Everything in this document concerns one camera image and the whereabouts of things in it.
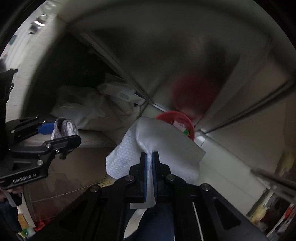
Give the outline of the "person's left hand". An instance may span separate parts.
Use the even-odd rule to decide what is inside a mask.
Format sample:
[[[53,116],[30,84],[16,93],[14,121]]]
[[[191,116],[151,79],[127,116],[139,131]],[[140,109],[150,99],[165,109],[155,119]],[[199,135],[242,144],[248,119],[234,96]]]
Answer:
[[[16,187],[13,189],[8,189],[8,190],[6,190],[6,192],[12,193],[12,194],[17,194],[18,196],[21,196],[21,194],[23,192],[23,186]],[[0,202],[4,202],[5,199],[6,199],[6,196],[4,194],[4,190],[0,189]]]

